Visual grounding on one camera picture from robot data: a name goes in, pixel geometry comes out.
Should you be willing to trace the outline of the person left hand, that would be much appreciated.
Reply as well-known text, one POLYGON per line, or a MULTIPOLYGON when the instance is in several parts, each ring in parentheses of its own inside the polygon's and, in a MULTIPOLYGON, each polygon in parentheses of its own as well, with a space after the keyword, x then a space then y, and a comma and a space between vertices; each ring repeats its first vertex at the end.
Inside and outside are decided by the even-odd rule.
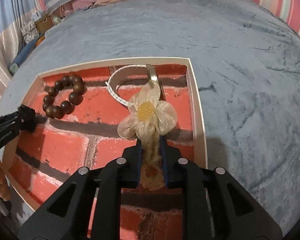
POLYGON ((11 200, 11 197, 12 197, 11 189, 7 183, 7 179, 6 179, 4 171, 2 169, 1 160, 0 160, 0 197, 4 201, 11 200))

